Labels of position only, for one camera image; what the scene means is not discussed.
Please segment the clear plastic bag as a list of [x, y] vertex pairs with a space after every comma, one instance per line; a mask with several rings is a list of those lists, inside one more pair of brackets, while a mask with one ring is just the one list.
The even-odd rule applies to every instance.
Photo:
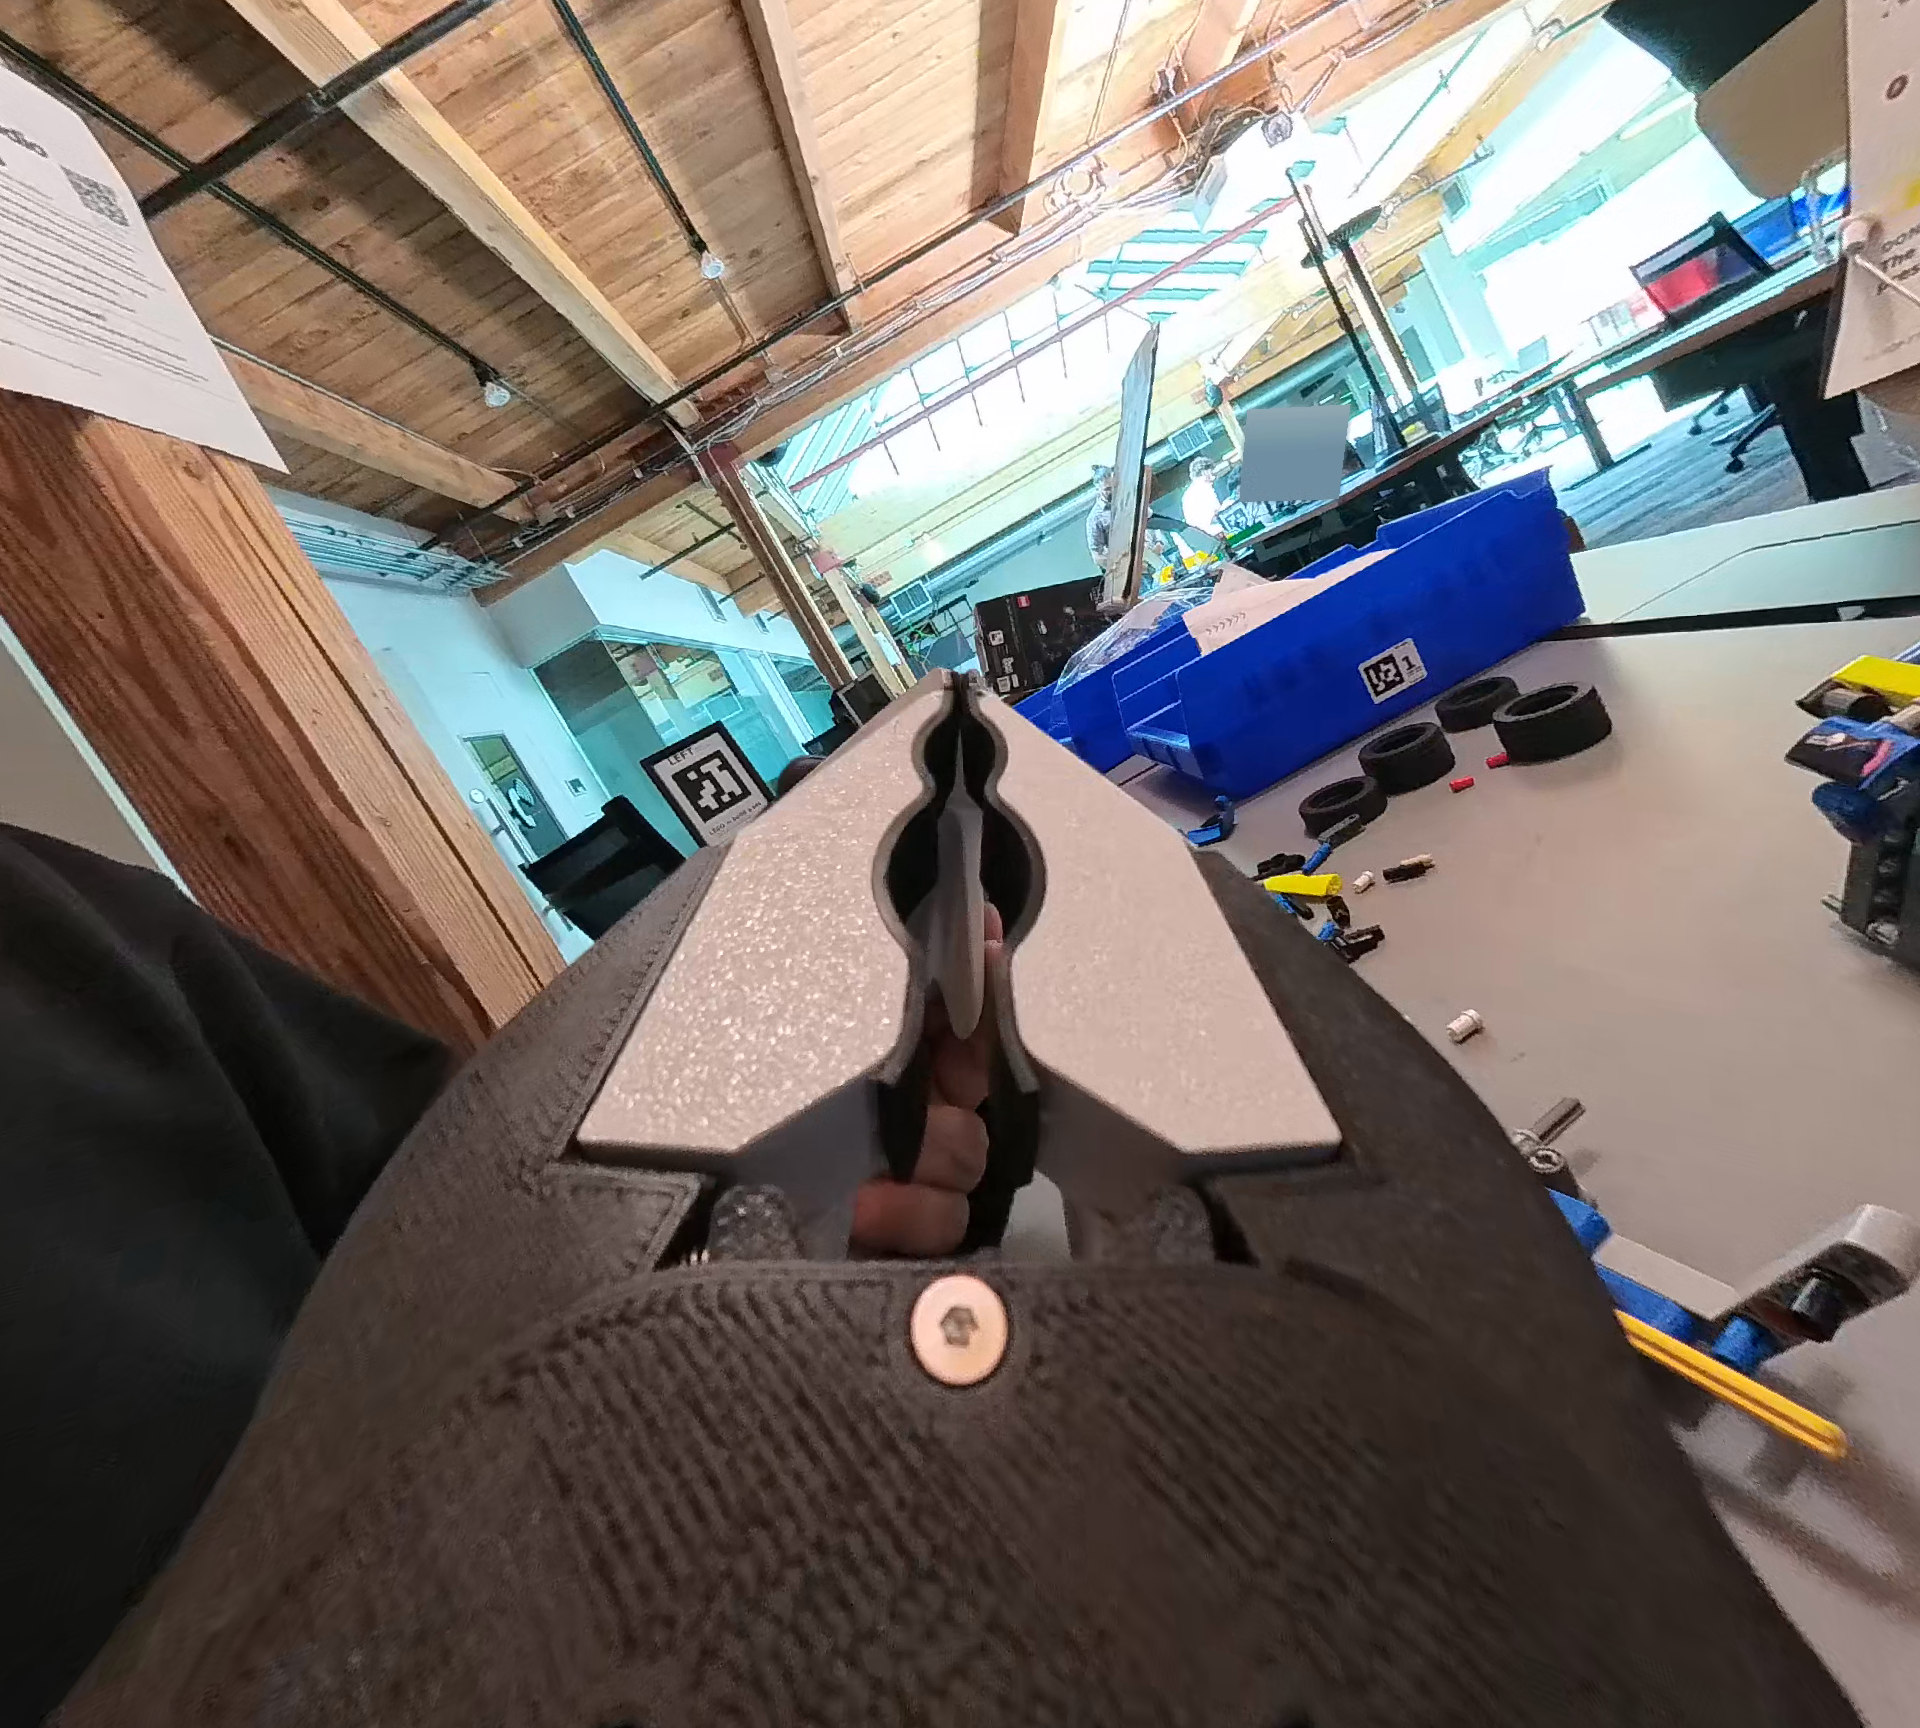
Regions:
[[1205, 608], [1215, 585], [1205, 581], [1193, 587], [1163, 587], [1145, 593], [1134, 605], [1119, 612], [1109, 624], [1085, 641], [1057, 676], [1054, 688], [1067, 692], [1092, 674], [1120, 664], [1134, 647], [1153, 640], [1165, 627], [1183, 632], [1188, 612]]

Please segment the black cardboard box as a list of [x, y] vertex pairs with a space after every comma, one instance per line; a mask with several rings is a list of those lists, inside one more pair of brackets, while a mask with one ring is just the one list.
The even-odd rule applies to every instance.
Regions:
[[1054, 683], [1068, 662], [1109, 627], [1101, 602], [1098, 577], [982, 600], [973, 612], [981, 676], [1011, 705]]

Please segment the large blue storage bin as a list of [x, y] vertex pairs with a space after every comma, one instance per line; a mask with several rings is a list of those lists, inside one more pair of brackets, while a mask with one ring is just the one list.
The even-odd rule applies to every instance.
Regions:
[[1123, 702], [1138, 755], [1234, 801], [1572, 625], [1549, 469], [1387, 524], [1309, 593]]

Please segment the pile of small lego pieces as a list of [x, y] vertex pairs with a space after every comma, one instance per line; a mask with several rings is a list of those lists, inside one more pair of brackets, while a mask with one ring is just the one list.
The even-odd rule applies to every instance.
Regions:
[[[1387, 928], [1377, 918], [1377, 904], [1397, 890], [1431, 879], [1439, 871], [1439, 860], [1431, 849], [1387, 856], [1385, 849], [1371, 846], [1385, 813], [1367, 825], [1350, 823], [1323, 837], [1310, 837], [1304, 848], [1267, 851], [1240, 868], [1240, 873], [1252, 882], [1259, 897], [1270, 904], [1282, 919], [1306, 930], [1319, 945], [1355, 964], [1385, 945]], [[1388, 864], [1416, 853], [1434, 858], [1434, 870], [1429, 875], [1407, 882], [1385, 882], [1380, 878]], [[1338, 873], [1344, 882], [1343, 893], [1329, 901], [1309, 901], [1270, 893], [1263, 886], [1267, 875], [1302, 870], [1309, 873]]]

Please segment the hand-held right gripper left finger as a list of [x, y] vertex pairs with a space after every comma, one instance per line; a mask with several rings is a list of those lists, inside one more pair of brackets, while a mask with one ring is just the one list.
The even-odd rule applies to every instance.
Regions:
[[929, 676], [718, 851], [578, 1123], [590, 1163], [778, 1189], [804, 1255], [852, 1251], [859, 1187], [905, 1180], [926, 1119], [889, 873], [961, 703]]

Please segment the standing board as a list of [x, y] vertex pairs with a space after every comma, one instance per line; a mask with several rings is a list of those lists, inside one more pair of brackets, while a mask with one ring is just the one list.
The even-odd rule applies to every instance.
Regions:
[[1150, 515], [1148, 423], [1159, 376], [1160, 323], [1150, 321], [1120, 377], [1115, 484], [1098, 612], [1113, 620], [1143, 591]]

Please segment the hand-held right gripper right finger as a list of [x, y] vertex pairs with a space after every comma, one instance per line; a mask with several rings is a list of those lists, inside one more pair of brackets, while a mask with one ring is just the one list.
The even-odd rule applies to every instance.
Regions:
[[1002, 958], [973, 992], [998, 1068], [970, 1248], [1019, 1193], [1123, 1219], [1169, 1187], [1316, 1170], [1343, 1129], [1223, 905], [1217, 858], [964, 685], [964, 950], [985, 908]]

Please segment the small blue storage bin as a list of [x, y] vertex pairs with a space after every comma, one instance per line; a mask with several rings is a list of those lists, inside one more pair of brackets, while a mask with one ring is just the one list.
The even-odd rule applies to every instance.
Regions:
[[1153, 632], [1133, 637], [1082, 669], [1073, 681], [1058, 678], [1014, 702], [1014, 709], [1040, 732], [1060, 742], [1101, 776], [1134, 758], [1137, 742], [1123, 712], [1120, 674], [1145, 664], [1157, 679], [1196, 656], [1186, 616], [1177, 614]]

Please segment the person's left hand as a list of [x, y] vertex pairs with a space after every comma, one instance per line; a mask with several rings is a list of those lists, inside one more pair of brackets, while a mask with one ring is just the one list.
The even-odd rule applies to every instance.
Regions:
[[933, 996], [912, 1074], [925, 1090], [925, 1128], [905, 1177], [880, 1175], [855, 1198], [851, 1250], [859, 1258], [949, 1259], [970, 1227], [970, 1198], [990, 1163], [988, 1097], [997, 1038], [986, 1020], [954, 1032]]

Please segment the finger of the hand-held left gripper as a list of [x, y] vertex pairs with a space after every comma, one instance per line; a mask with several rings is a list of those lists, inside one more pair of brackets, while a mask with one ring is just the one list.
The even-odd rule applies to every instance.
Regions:
[[985, 829], [973, 791], [952, 789], [935, 821], [933, 882], [918, 910], [925, 982], [957, 1039], [973, 1038], [988, 1005]]

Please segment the blue lego engine assembly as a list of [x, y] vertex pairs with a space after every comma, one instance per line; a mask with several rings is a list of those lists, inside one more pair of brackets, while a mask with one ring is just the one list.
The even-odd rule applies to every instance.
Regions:
[[1812, 725], [1788, 748], [1812, 805], [1846, 840], [1828, 910], [1864, 945], [1919, 971], [1919, 647], [1863, 654], [1796, 702]]

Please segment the white printed paper sheet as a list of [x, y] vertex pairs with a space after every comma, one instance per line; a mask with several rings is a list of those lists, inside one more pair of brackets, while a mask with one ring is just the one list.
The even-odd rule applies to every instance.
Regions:
[[84, 120], [2, 72], [2, 386], [287, 463]]
[[1826, 393], [1919, 361], [1919, 0], [1842, 0], [1846, 179]]

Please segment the blue yellow lego axle assembly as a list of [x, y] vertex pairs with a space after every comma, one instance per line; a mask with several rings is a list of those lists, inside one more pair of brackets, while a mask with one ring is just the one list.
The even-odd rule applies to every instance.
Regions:
[[1562, 1135], [1584, 1115], [1556, 1100], [1509, 1132], [1589, 1258], [1628, 1343], [1677, 1380], [1828, 1461], [1851, 1451], [1842, 1428], [1793, 1402], [1764, 1370], [1803, 1345], [1826, 1345], [1849, 1323], [1917, 1285], [1919, 1224], [1866, 1203], [1743, 1281], [1724, 1281], [1621, 1234], [1578, 1184]]

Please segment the wooden post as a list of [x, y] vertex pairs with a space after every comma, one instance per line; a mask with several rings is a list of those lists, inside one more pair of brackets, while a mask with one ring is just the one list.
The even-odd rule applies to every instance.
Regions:
[[475, 1052], [564, 971], [251, 463], [2, 396], [4, 620], [188, 892]]

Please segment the black light stand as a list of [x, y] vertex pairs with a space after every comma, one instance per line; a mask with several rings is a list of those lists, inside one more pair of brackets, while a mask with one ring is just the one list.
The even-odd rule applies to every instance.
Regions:
[[1419, 379], [1387, 320], [1350, 228], [1343, 223], [1337, 229], [1343, 239], [1337, 239], [1326, 226], [1312, 193], [1312, 171], [1315, 162], [1310, 158], [1295, 159], [1286, 167], [1289, 187], [1304, 232], [1306, 257], [1337, 311], [1337, 321], [1355, 346], [1371, 392], [1373, 411], [1387, 429], [1394, 456], [1403, 456], [1412, 443], [1409, 427], [1419, 421]]

